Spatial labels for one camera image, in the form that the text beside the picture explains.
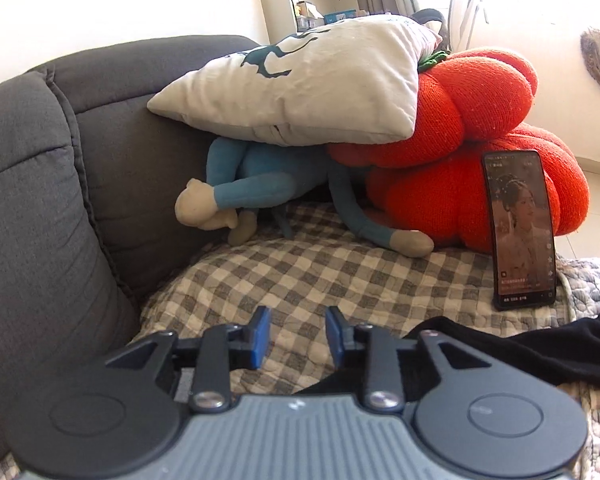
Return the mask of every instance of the gray sofa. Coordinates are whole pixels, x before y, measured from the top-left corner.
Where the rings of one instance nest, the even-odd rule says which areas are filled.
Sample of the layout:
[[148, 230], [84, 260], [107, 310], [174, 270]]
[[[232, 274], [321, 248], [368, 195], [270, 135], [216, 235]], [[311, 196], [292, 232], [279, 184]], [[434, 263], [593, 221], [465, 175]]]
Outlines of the gray sofa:
[[89, 50], [0, 84], [0, 458], [4, 416], [40, 381], [128, 342], [139, 305], [222, 232], [177, 223], [211, 134], [146, 102], [254, 47], [188, 36]]

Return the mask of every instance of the baseboard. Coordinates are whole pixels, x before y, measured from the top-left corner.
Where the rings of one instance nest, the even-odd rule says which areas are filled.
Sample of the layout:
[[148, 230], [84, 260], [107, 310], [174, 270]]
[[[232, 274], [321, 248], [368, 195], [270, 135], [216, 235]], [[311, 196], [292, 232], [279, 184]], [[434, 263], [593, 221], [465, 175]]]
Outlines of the baseboard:
[[591, 160], [590, 158], [583, 158], [580, 156], [577, 156], [576, 160], [582, 168], [582, 171], [589, 171], [589, 173], [600, 174], [600, 162], [598, 162], [597, 160]]

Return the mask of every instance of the blue plush toy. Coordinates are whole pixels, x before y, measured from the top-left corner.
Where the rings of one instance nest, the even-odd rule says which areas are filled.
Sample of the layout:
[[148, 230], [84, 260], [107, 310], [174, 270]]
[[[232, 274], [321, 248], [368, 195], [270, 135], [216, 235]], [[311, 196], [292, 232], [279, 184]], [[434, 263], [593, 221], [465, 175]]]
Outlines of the blue plush toy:
[[203, 230], [229, 227], [229, 243], [240, 245], [256, 232], [258, 210], [272, 208], [283, 235], [292, 237], [285, 204], [326, 182], [340, 218], [357, 236], [405, 256], [427, 256], [433, 250], [431, 238], [419, 231], [396, 230], [369, 219], [356, 202], [349, 170], [332, 160], [324, 146], [283, 147], [218, 137], [209, 149], [206, 183], [189, 181], [176, 201], [176, 216]]

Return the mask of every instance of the smartphone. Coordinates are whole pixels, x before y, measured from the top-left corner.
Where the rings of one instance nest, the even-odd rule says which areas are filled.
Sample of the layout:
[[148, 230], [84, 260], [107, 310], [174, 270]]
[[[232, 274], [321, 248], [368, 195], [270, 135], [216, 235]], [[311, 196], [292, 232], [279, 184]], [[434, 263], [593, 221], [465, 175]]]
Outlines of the smartphone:
[[538, 152], [482, 156], [493, 247], [498, 310], [555, 302], [554, 229]]

